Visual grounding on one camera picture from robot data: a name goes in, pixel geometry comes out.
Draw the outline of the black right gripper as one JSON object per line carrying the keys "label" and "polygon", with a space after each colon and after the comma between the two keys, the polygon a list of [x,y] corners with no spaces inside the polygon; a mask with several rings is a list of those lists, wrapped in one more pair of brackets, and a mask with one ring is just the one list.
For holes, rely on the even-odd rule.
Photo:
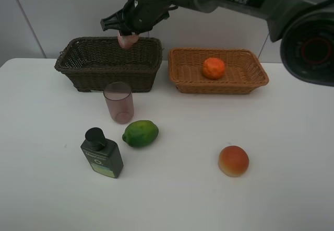
{"label": "black right gripper", "polygon": [[121,10],[101,19],[100,24],[103,31],[112,29],[122,36],[139,35],[151,31],[156,24],[169,18],[170,11],[176,9],[178,6],[162,2],[128,0]]}

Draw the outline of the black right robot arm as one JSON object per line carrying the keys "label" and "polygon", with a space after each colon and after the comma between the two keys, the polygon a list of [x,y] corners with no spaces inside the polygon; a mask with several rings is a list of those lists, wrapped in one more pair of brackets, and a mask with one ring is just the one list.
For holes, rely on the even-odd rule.
{"label": "black right robot arm", "polygon": [[333,0],[127,0],[101,20],[103,30],[140,34],[177,8],[210,13],[218,7],[263,19],[270,40],[280,41],[287,71],[307,83],[333,85]]}

